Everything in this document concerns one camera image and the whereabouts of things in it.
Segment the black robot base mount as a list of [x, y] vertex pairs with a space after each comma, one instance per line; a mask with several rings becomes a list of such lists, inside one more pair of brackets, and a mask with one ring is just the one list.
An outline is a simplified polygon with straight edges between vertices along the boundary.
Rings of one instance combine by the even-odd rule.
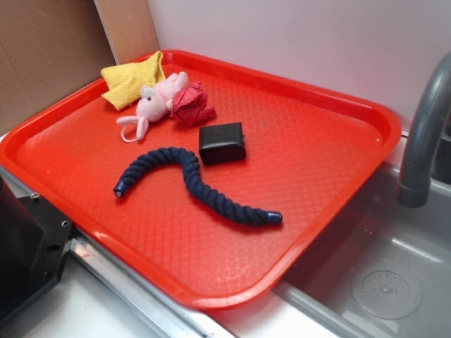
[[16, 197], [1, 180], [1, 326], [61, 280], [75, 226], [43, 197]]

